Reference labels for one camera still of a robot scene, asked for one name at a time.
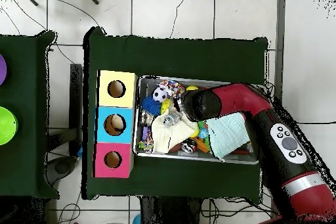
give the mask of green table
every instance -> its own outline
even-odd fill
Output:
[[[18,119],[18,132],[0,146],[0,195],[57,198],[44,180],[47,154],[47,48],[54,32],[35,37],[0,35],[8,69],[0,86],[0,106]]]
[[[97,70],[263,84],[266,38],[245,41],[108,37],[100,28],[91,28],[85,35],[84,49],[84,197],[92,198],[96,194],[244,196],[259,201],[259,165],[135,156],[128,179],[92,178],[91,172]]]

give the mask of metal tray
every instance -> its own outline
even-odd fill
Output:
[[[196,79],[184,79],[184,78],[172,78],[172,77],[163,77],[163,76],[141,76],[138,79],[138,84],[136,90],[140,97],[140,102],[151,94],[154,89],[158,86],[158,84],[163,79],[171,79],[179,82],[184,87],[188,87],[190,85],[195,85],[197,87],[216,87],[223,84],[230,84],[229,82],[218,82],[218,81],[206,81],[206,80],[196,80]],[[262,89],[266,91],[266,87],[262,85],[253,85],[258,89]],[[167,154],[162,154],[160,152],[152,152],[146,153],[145,151],[138,148],[138,142],[141,141],[142,137],[142,126],[140,125],[140,115],[141,115],[141,105],[136,107],[135,112],[135,131],[133,134],[133,151],[137,156],[153,156],[157,158],[177,158],[183,160],[199,160],[199,161],[208,161],[208,162],[221,162],[218,158],[214,157],[210,153],[204,153],[200,150],[196,151],[193,154],[188,154],[183,150],[179,150],[178,152],[170,152]],[[249,155],[240,155],[240,154],[229,154],[224,157],[224,161],[228,163],[236,163],[236,164],[257,164],[258,160],[253,152],[250,152]]]

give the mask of soccer ball toy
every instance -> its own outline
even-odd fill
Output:
[[[167,90],[163,87],[157,87],[153,92],[153,99],[162,103],[168,97]]]

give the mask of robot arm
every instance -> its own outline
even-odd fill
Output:
[[[198,122],[242,112],[265,186],[284,219],[335,218],[333,194],[270,103],[252,86],[235,83],[206,90],[187,91],[181,105]]]

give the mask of blue block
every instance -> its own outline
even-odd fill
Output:
[[[105,119],[112,114],[122,116],[126,121],[126,128],[122,134],[111,136],[104,129]],[[118,107],[98,107],[97,142],[131,143],[132,141],[133,109]]]

